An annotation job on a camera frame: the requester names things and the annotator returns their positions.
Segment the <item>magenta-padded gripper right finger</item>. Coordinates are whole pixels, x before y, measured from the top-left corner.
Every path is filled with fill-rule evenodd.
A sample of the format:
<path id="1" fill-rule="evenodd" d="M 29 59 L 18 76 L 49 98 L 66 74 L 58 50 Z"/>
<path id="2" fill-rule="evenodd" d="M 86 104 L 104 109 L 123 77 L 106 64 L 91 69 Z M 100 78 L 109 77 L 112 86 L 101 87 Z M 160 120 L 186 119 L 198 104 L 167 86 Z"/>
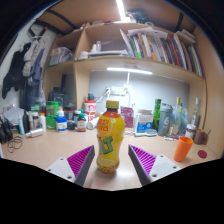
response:
<path id="1" fill-rule="evenodd" d="M 180 170 L 180 167 L 165 155 L 156 156 L 134 145 L 128 146 L 128 154 L 142 186 Z"/>

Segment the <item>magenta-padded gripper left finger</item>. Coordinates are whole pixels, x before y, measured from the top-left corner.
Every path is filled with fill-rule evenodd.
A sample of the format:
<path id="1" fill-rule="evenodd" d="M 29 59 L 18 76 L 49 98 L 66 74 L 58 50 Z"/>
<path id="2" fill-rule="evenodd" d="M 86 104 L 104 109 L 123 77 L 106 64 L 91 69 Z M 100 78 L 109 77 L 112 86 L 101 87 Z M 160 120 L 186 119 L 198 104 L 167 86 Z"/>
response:
<path id="1" fill-rule="evenodd" d="M 47 168 L 47 171 L 78 186 L 83 186 L 94 156 L 94 146 L 91 145 L 68 158 L 58 158 Z"/>

